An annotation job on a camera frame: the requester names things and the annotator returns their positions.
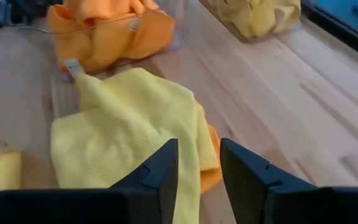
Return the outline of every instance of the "orange cloth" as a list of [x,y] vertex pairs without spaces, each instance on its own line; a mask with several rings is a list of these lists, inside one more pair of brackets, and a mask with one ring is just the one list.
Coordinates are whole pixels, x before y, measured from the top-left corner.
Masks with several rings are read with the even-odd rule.
[[77,58],[85,72],[119,58],[140,59],[170,45],[175,21],[153,0],[64,0],[48,10],[60,70]]
[[[212,143],[215,148],[216,157],[221,162],[221,141],[214,127],[209,125],[209,133],[211,134]],[[222,179],[222,168],[201,171],[201,193],[204,193],[215,186]]]

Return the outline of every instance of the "wood grain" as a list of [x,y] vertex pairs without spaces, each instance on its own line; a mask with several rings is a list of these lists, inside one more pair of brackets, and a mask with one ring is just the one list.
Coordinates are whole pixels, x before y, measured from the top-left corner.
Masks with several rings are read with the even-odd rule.
[[[245,44],[197,1],[186,13],[180,48],[98,77],[143,67],[193,91],[221,137],[315,185],[358,185],[358,53],[306,20]],[[25,187],[57,186],[50,123],[78,112],[52,49],[48,37],[0,29],[0,136],[26,154]],[[235,223],[223,182],[200,206],[200,223]]]

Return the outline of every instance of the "wooden tabletop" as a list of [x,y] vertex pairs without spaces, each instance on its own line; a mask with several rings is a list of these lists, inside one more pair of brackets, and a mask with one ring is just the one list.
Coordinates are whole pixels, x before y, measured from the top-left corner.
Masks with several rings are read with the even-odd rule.
[[[0,29],[0,136],[25,150],[29,188],[57,187],[50,123],[78,112],[45,39]],[[244,44],[190,1],[180,48],[99,77],[131,67],[192,90],[221,137],[272,164],[318,186],[358,185],[358,53],[314,24]],[[202,196],[200,220],[235,223],[223,183]]]

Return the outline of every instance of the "tag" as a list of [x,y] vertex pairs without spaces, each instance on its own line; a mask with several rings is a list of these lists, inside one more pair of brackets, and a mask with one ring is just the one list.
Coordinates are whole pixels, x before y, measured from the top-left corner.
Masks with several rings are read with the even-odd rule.
[[139,25],[140,25],[140,19],[135,18],[130,24],[130,26],[128,27],[128,29],[131,31],[137,31],[139,29]]
[[84,68],[81,66],[77,58],[69,59],[65,61],[65,67],[72,77],[76,77],[78,74],[85,74]]

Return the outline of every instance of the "black frame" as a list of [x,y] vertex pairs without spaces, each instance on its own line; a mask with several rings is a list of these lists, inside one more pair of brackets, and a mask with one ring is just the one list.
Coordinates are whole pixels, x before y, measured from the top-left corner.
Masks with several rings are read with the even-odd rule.
[[320,26],[354,50],[358,51],[358,30],[352,28],[329,12],[321,9],[308,0],[301,0],[302,13],[307,19]]

